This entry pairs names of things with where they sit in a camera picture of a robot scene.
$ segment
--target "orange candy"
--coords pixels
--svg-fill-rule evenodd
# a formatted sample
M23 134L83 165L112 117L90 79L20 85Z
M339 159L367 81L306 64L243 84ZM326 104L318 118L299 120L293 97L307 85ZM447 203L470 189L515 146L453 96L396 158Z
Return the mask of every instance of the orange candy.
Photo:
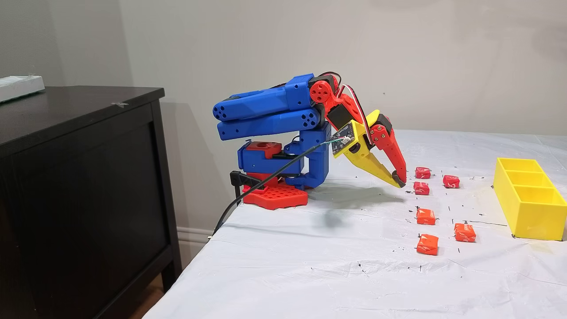
M418 208L417 223L422 225L435 225L435 214L431 209Z
M417 243L417 252L426 255L437 255L437 243L439 237L422 234L420 241Z
M457 241L473 242L476 239L475 230L469 224L455 224L455 239Z

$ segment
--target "dresser top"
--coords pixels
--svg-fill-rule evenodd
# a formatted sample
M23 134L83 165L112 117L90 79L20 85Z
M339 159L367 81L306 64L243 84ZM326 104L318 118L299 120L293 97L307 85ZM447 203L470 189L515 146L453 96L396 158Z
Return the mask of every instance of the dresser top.
M154 87L64 86L0 103L0 157L164 96Z

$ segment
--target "white wall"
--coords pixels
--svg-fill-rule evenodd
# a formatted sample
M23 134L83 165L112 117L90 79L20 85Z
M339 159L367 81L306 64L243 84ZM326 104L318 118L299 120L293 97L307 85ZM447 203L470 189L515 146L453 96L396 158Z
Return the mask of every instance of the white wall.
M165 87L180 226L212 229L230 94L335 70L395 128L567 134L563 0L50 0L68 85ZM293 134L263 137L286 142Z
M65 84L49 4L0 0L0 78L29 74Z

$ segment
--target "white object on dresser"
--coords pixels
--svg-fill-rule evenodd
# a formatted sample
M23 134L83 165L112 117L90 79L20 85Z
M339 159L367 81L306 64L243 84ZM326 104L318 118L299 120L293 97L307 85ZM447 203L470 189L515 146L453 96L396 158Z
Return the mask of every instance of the white object on dresser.
M0 103L43 89L45 89L43 79L38 75L26 77L12 75L0 78Z

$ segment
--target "yellow box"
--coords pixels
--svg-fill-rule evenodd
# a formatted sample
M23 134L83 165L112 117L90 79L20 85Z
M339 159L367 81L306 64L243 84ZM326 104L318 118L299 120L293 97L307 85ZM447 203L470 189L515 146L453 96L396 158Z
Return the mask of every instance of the yellow box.
M498 158L494 191L514 236L562 239L567 203L535 159Z

